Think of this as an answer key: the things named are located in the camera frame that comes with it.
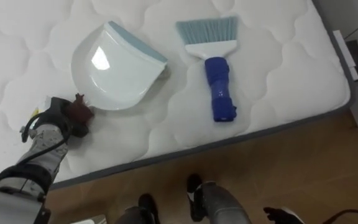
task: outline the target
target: metal robot arm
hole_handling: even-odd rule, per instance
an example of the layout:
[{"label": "metal robot arm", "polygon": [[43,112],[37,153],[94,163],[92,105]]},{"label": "metal robot arm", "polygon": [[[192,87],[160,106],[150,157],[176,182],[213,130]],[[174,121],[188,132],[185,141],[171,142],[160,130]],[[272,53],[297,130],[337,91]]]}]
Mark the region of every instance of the metal robot arm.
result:
[{"label": "metal robot arm", "polygon": [[30,136],[33,142],[16,165],[0,173],[0,223],[48,223],[50,211],[44,202],[67,154],[66,141],[70,135],[83,137],[88,133],[85,122],[68,119],[64,109],[69,105],[67,100],[52,98],[34,129],[27,124],[22,130],[23,141]]}]

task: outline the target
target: quilted mattress surface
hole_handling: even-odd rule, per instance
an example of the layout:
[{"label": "quilted mattress surface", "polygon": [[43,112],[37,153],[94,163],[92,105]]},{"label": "quilted mattress surface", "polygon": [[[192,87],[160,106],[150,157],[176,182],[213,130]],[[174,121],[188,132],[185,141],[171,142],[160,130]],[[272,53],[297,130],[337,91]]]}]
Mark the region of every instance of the quilted mattress surface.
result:
[{"label": "quilted mattress surface", "polygon": [[[228,56],[231,123],[214,123],[203,62],[186,54],[176,21],[238,15]],[[46,96],[74,99],[76,46],[115,21],[168,58],[170,75],[124,111],[95,110],[71,139],[57,182],[242,136],[344,106],[349,83],[312,0],[0,0],[0,171],[29,148],[19,129]]]}]

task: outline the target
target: hand brush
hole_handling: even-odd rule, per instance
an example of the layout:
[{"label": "hand brush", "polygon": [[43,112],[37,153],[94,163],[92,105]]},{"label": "hand brush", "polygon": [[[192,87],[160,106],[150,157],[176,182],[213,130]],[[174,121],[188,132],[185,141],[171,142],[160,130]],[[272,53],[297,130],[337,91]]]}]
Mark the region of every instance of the hand brush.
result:
[{"label": "hand brush", "polygon": [[233,121],[236,107],[229,94],[229,65],[224,58],[237,47],[237,17],[177,22],[186,51],[205,60],[215,122]]}]

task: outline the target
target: blue rubber grip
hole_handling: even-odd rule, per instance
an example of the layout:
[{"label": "blue rubber grip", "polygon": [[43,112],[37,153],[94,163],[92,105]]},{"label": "blue rubber grip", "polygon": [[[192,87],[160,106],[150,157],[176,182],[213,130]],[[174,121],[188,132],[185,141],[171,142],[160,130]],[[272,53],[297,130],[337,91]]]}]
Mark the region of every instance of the blue rubber grip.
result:
[{"label": "blue rubber grip", "polygon": [[211,87],[212,111],[215,122],[234,121],[236,107],[229,94],[229,65],[222,57],[205,60],[205,71]]}]

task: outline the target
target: white dustpan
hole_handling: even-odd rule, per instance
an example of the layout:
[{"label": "white dustpan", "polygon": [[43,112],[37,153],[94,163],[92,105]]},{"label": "white dustpan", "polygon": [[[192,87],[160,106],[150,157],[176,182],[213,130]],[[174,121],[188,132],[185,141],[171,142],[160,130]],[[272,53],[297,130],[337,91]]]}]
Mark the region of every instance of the white dustpan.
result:
[{"label": "white dustpan", "polygon": [[77,46],[71,75],[89,106],[123,110],[136,105],[162,73],[167,59],[114,22]]}]

